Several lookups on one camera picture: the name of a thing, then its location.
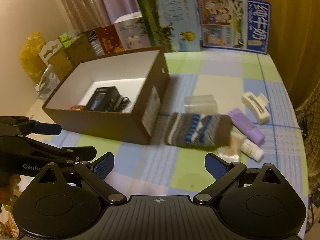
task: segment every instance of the white bottle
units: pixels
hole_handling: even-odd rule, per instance
[[[256,162],[259,162],[264,154],[263,150],[249,139],[244,140],[240,150],[250,158],[254,159]]]

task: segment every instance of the small black box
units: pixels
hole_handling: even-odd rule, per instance
[[[113,111],[120,98],[116,87],[97,88],[85,106],[86,111]]]

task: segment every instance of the transparent plastic container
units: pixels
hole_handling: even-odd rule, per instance
[[[187,114],[217,114],[218,106],[213,95],[191,96],[184,100],[184,107]]]

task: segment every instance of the white cap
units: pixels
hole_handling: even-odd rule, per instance
[[[254,159],[256,162],[259,162],[263,157],[263,154],[264,154],[263,150],[257,147],[252,153],[251,158]]]

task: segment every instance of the plaid tablecloth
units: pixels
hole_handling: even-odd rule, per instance
[[[213,94],[219,113],[238,107],[265,134],[260,163],[245,155],[242,163],[260,168],[273,163],[308,204],[308,176],[302,136],[281,77],[269,55],[205,49],[201,52],[167,53],[170,84],[148,146],[62,131],[44,142],[57,146],[95,146],[100,157],[115,155],[115,167],[106,181],[129,197],[137,195],[184,195],[192,198],[215,181],[206,171],[207,151],[166,146],[163,136],[173,112],[184,112],[184,98]],[[258,125],[241,95],[263,93],[270,101],[270,122]]]

